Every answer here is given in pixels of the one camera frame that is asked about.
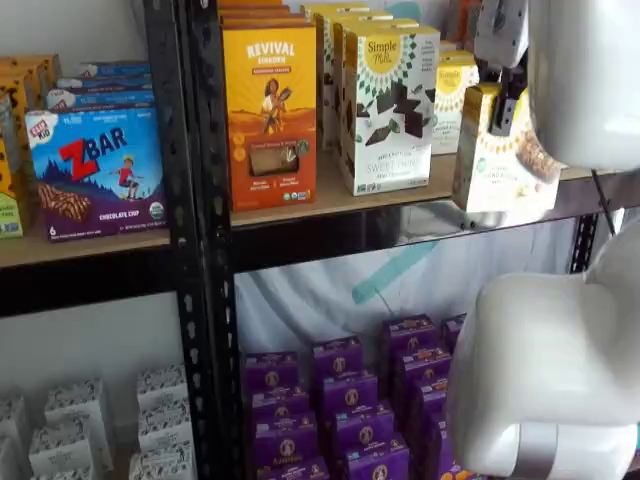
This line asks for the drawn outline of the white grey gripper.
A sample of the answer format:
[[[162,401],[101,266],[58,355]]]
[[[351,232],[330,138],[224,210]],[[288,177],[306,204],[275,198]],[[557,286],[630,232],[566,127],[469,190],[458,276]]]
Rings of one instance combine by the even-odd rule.
[[[483,0],[474,37],[479,82],[499,82],[489,133],[510,134],[516,103],[527,86],[527,64],[520,62],[529,44],[527,0]]]

